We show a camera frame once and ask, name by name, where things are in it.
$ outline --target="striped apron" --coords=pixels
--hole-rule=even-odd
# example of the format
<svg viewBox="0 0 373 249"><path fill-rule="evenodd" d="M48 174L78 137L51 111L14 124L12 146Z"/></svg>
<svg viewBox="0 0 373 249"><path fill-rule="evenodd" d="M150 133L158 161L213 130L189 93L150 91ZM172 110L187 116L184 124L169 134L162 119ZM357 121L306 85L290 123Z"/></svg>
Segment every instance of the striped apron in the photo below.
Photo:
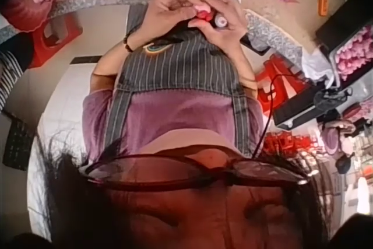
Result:
<svg viewBox="0 0 373 249"><path fill-rule="evenodd" d="M127 30L142 23L146 6L130 7ZM176 44L153 49L138 48L131 53L120 73L112 107L108 114L104 147L122 137L131 98L155 90L200 90L232 99L235 146L246 157L249 153L247 98L238 73L230 60L198 30L178 34Z"/></svg>

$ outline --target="orange lighter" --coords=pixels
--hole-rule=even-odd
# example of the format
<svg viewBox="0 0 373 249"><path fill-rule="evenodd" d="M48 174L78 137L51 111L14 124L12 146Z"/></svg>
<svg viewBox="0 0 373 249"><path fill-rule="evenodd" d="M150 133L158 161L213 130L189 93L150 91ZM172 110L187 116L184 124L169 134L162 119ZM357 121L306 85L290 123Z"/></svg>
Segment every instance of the orange lighter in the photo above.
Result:
<svg viewBox="0 0 373 249"><path fill-rule="evenodd" d="M319 0L319 15L325 17L328 15L329 0Z"/></svg>

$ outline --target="eyeglasses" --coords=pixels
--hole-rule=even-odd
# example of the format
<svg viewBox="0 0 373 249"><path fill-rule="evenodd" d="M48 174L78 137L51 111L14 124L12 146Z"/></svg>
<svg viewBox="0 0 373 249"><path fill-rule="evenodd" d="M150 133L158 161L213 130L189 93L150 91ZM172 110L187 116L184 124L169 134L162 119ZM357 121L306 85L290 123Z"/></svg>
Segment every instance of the eyeglasses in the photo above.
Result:
<svg viewBox="0 0 373 249"><path fill-rule="evenodd" d="M294 187L309 178L273 164L234 159L226 167L209 169L188 157L121 156L89 166L83 174L103 188L130 192L163 192L203 188L223 180L226 185Z"/></svg>

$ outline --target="woman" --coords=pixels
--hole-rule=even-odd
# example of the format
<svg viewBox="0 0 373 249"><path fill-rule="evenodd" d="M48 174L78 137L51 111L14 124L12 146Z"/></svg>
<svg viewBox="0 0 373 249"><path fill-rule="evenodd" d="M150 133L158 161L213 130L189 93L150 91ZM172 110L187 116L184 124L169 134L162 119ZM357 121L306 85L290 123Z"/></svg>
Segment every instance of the woman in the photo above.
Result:
<svg viewBox="0 0 373 249"><path fill-rule="evenodd" d="M356 130L356 126L349 120L342 120L335 109L319 117L318 122L326 152L336 160L338 173L346 174L355 155L353 144L347 136Z"/></svg>
<svg viewBox="0 0 373 249"><path fill-rule="evenodd" d="M204 4L228 27L193 19ZM89 165L44 155L54 246L322 248L325 213L306 172L250 159L263 124L238 2L152 0L128 20L134 32L97 63L83 103Z"/></svg>

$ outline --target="black bracelet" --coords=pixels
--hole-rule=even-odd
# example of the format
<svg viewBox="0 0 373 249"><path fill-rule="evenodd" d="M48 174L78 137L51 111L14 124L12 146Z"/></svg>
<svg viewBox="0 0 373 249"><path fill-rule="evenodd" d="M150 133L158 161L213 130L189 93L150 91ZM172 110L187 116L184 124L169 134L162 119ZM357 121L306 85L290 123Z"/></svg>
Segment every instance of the black bracelet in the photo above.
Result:
<svg viewBox="0 0 373 249"><path fill-rule="evenodd" d="M131 33L128 33L124 38L123 38L123 44L125 44L125 48L128 52L133 52L133 49L128 45L127 39L131 35Z"/></svg>

